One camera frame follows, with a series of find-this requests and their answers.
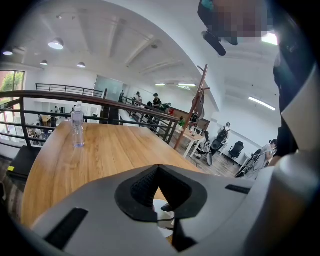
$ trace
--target woman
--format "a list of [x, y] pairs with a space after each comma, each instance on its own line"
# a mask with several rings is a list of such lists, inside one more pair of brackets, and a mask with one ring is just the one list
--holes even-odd
[[259, 170], [263, 169], [268, 161], [273, 157], [275, 148], [277, 147], [277, 139], [270, 140], [269, 144], [265, 145], [261, 149], [260, 156], [256, 163], [248, 170], [243, 176], [244, 179], [255, 180], [258, 177]]

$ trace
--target black slot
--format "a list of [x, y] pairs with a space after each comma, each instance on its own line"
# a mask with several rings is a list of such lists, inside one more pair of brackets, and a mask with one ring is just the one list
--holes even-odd
[[236, 186], [236, 185], [228, 185], [225, 187], [226, 190], [235, 191], [238, 193], [246, 194], [248, 195], [250, 192], [250, 188], [242, 187], [242, 186]]
[[85, 209], [72, 209], [72, 211], [64, 217], [64, 219], [45, 238], [45, 240], [52, 246], [62, 250], [87, 214], [88, 211]]

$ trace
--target black office chair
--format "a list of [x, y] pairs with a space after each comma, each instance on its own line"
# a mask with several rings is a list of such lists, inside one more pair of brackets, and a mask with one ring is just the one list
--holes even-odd
[[238, 141], [236, 144], [234, 144], [234, 147], [231, 146], [229, 150], [229, 155], [231, 156], [231, 160], [232, 158], [238, 158], [243, 149], [244, 149], [244, 143], [241, 141]]

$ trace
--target hand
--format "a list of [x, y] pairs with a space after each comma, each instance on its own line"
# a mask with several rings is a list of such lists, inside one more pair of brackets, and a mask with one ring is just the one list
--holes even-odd
[[276, 164], [278, 163], [278, 161], [281, 159], [282, 157], [281, 156], [274, 156], [271, 163], [269, 164], [269, 166], [276, 166]]

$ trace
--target white ceiling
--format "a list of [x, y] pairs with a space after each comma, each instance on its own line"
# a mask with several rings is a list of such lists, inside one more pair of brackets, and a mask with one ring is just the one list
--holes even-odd
[[[55, 37], [63, 39], [62, 51], [48, 47]], [[278, 48], [260, 39], [238, 46], [222, 44], [227, 54], [217, 61], [224, 70], [226, 95], [244, 100], [254, 96], [277, 107], [272, 68]], [[27, 15], [8, 45], [20, 49], [16, 51], [20, 54], [2, 56], [2, 61], [41, 68], [42, 60], [50, 66], [72, 68], [85, 62], [87, 70], [100, 75], [108, 69], [151, 85], [198, 84], [200, 80], [193, 62], [165, 31], [134, 12], [103, 1], [44, 2]]]

